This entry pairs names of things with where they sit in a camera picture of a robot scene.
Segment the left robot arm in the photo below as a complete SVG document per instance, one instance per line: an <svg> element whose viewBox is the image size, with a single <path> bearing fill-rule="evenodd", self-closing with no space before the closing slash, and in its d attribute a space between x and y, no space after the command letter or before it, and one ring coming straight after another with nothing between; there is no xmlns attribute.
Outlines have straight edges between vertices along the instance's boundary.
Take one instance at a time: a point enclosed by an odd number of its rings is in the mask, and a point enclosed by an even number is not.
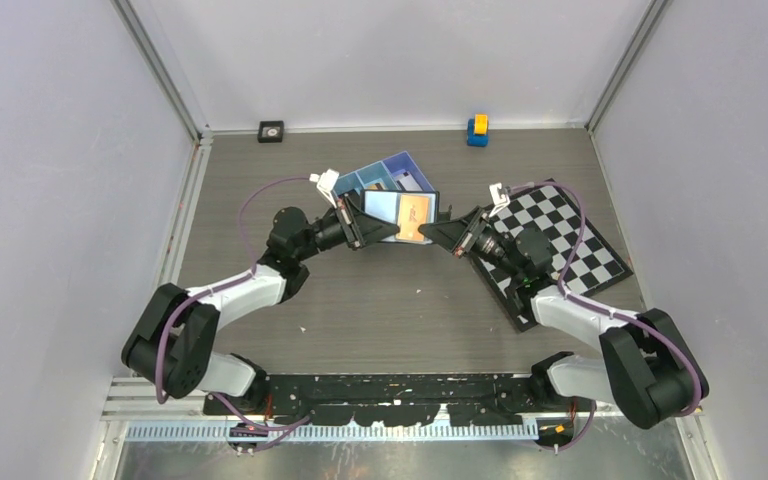
<svg viewBox="0 0 768 480"><path fill-rule="evenodd" d="M364 212L355 194L336 198L314 221L297 207L283 208L263 255L248 270L195 289L159 286L124 343L122 363L151 381L161 402L201 390L228 396L244 414L256 413L267 398L262 371L239 355L217 352L217 334L295 296L309 277L305 260L341 245L362 249L398 231L397 224Z"/></svg>

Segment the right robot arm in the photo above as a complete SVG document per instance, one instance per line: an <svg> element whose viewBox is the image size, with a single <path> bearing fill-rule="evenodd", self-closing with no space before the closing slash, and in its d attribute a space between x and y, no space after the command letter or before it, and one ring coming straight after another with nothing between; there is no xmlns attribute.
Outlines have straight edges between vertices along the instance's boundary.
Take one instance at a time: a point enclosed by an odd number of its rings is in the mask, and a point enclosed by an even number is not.
<svg viewBox="0 0 768 480"><path fill-rule="evenodd" d="M480 208L418 229L457 257L477 257L507 273L505 296L518 315L599 352L598 358L561 352L534 365L538 377L530 392L540 408L586 398L613 404L632 424L649 429L694 413L709 394L702 369L665 311L636 313L573 293L561 276L551 276L551 244L540 230L500 233Z"/></svg>

